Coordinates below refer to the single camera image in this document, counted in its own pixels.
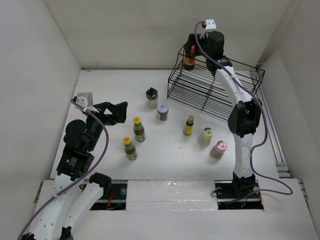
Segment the yellow-cap green-label sauce bottle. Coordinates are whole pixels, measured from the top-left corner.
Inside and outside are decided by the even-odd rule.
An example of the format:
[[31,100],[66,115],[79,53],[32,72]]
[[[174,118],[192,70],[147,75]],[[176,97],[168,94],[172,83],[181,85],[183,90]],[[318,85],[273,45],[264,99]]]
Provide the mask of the yellow-cap green-label sauce bottle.
[[135,139],[138,142],[143,142],[146,139],[145,128],[141,122],[140,117],[138,116],[133,118],[133,132]]

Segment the small yellow-label brown bottle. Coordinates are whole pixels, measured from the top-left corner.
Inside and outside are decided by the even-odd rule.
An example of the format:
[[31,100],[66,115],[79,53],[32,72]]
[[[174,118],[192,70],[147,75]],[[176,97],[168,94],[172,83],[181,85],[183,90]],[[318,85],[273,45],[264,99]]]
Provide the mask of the small yellow-label brown bottle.
[[195,117],[193,115],[189,115],[186,122],[185,122],[185,126],[184,126],[184,129],[183,129],[183,133],[186,135],[186,136],[189,136],[192,134],[192,131],[193,131],[193,125],[194,125],[194,120],[195,120]]

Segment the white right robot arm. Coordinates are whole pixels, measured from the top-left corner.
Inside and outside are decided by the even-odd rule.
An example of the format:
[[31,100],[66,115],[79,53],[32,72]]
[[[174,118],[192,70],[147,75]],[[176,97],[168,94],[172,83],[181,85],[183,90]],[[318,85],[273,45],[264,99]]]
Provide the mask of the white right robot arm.
[[228,128],[235,142],[235,166],[232,182],[223,183],[221,193],[226,199],[244,197],[256,186],[251,167],[251,149],[259,126],[261,109],[250,91],[245,90],[236,76],[232,62],[224,55],[225,38],[221,32],[211,31],[206,37],[191,33],[184,44],[188,58],[204,56],[207,69],[228,95],[233,109],[228,117]]

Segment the black-lid spice shaker jar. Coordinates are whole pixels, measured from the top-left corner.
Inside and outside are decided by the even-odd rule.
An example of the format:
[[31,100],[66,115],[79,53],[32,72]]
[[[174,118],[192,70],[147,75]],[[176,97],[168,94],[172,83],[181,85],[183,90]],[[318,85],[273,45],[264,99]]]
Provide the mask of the black-lid spice shaker jar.
[[158,105],[158,91],[155,88],[150,87],[146,91],[146,98],[147,98],[146,105],[150,109],[156,109]]

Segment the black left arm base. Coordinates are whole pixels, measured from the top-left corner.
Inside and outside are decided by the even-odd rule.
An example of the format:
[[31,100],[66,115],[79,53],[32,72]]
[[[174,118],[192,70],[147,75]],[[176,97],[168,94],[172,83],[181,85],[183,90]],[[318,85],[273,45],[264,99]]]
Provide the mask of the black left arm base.
[[126,209],[128,182],[113,182],[109,195],[98,199],[90,208],[91,211],[122,211]]

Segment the white-lid dark sauce jar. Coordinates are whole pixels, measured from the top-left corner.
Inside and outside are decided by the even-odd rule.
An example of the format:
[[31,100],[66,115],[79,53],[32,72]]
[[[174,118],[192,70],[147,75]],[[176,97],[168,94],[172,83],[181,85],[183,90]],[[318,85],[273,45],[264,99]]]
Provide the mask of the white-lid dark sauce jar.
[[166,102],[160,102],[157,105],[157,118],[160,121],[166,121],[168,119],[169,116],[169,106]]

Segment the yellow-lid spice jar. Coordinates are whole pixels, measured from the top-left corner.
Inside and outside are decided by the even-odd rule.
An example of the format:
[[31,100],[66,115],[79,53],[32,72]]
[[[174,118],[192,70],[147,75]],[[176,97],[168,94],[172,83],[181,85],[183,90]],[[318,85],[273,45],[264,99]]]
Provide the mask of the yellow-lid spice jar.
[[210,127],[204,128],[203,132],[198,137],[198,143],[204,147],[209,146],[212,141],[213,134],[214,132]]

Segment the red-lid chili sauce jar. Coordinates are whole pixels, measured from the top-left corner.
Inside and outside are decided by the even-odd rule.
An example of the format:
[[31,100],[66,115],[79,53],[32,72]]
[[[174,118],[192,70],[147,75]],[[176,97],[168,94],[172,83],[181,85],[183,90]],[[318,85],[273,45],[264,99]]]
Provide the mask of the red-lid chili sauce jar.
[[182,67],[187,71],[192,71],[196,64],[196,57],[194,55],[185,54],[183,57]]

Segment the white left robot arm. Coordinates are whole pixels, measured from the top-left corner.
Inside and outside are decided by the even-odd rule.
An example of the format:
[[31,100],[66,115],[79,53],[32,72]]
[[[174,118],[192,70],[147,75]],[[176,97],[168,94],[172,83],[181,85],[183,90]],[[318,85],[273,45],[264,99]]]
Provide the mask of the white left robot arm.
[[51,198],[29,219],[18,236],[20,240],[72,240],[79,223],[100,198],[112,191],[112,179],[93,172],[102,157],[94,163],[92,151],[107,126],[123,124],[128,103],[103,102],[86,107],[79,97],[71,103],[86,120],[76,119],[65,128],[65,143],[56,169]]

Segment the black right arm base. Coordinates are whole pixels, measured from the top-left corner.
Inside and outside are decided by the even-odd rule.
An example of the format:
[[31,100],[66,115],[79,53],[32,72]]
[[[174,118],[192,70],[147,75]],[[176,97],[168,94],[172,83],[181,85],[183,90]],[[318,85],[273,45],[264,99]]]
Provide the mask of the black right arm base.
[[256,182],[255,186],[236,193],[230,181],[216,181],[211,196],[216,198],[218,210],[263,210],[264,206],[260,193],[254,193],[246,197],[258,188],[259,184]]

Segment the pink-lid spice jar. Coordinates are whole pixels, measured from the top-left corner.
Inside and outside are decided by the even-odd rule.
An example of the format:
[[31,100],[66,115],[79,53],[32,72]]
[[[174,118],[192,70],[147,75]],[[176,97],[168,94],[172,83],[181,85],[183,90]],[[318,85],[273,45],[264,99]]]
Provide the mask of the pink-lid spice jar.
[[221,159],[227,149],[227,143],[223,140],[218,141],[214,147],[210,150],[211,157],[215,159]]

